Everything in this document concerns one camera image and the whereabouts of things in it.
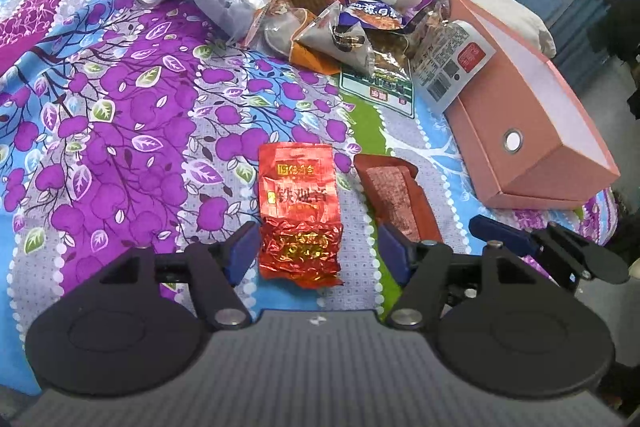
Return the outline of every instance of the red foil bag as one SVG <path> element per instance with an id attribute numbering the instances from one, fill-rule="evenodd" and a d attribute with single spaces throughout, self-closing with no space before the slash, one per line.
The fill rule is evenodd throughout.
<path id="1" fill-rule="evenodd" d="M 258 197 L 265 279 L 290 279 L 303 288 L 342 284 L 338 250 L 340 203 L 332 148 L 278 142 L 258 152 Z"/>

